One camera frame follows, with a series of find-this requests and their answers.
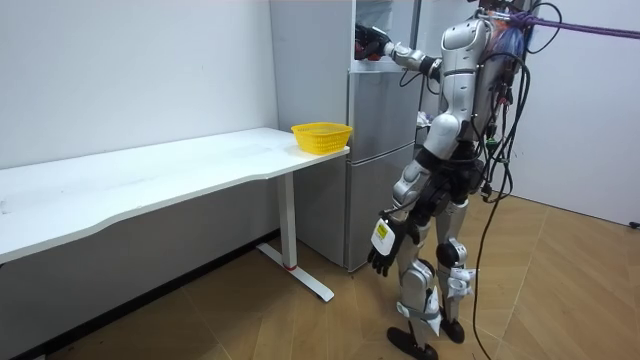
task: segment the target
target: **white table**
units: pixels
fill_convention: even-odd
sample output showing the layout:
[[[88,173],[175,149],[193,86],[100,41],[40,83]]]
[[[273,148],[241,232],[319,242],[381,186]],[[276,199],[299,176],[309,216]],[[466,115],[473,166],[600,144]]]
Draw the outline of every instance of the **white table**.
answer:
[[[267,244],[258,248],[329,301],[333,292],[297,267],[292,172],[348,152],[308,154],[292,134],[259,128],[0,170],[0,264],[181,201],[277,177],[282,255]]]

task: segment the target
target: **refrigerator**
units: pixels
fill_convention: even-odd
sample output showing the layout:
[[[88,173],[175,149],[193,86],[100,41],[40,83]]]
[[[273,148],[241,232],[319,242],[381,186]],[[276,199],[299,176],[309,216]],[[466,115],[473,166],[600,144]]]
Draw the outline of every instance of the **refrigerator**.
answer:
[[[279,128],[353,127],[347,156],[294,173],[298,239],[348,271],[366,263],[378,212],[392,206],[393,185],[412,160],[422,88],[420,78],[400,87],[403,69],[388,58],[353,60],[358,3],[270,5]],[[408,40],[414,3],[392,7],[390,34]]]

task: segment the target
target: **desk leg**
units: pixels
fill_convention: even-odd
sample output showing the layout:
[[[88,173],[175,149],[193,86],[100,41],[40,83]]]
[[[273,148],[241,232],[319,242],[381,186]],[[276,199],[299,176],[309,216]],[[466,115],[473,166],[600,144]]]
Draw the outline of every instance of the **desk leg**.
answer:
[[[282,254],[267,244],[258,249],[280,264],[325,302],[333,298],[333,292],[321,282],[298,267],[296,255],[296,212],[293,197],[293,173],[278,177],[278,207],[280,209],[280,239]]]

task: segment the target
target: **humanoid robot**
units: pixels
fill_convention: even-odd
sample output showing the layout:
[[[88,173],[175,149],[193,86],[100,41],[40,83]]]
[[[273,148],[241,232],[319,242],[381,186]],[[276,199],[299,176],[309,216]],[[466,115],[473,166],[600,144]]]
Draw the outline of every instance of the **humanoid robot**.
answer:
[[[356,28],[356,58],[389,56],[398,65],[419,71],[440,82],[440,114],[433,120],[423,148],[404,168],[393,187],[393,208],[381,211],[372,236],[368,261],[387,276],[398,262],[401,299],[398,311],[409,329],[390,328],[389,340],[419,360],[436,360],[427,343],[429,329],[439,329],[462,343],[465,332],[458,322],[460,300],[472,294],[476,271],[467,269],[467,250],[458,240],[468,196],[482,183],[483,162],[476,142],[495,127],[493,104],[508,101],[517,66],[514,61],[486,61],[491,56],[493,24],[471,19],[447,29],[441,42],[442,58],[393,44],[376,28]],[[431,219],[435,218],[437,269],[418,257]],[[440,307],[435,278],[439,280]]]

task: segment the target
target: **yellow basket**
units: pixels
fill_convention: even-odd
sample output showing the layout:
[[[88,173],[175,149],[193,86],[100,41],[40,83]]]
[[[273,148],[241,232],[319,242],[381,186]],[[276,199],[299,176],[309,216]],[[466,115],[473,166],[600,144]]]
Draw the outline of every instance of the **yellow basket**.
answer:
[[[347,145],[351,126],[334,123],[312,123],[296,125],[291,128],[300,149],[324,155],[340,151]]]

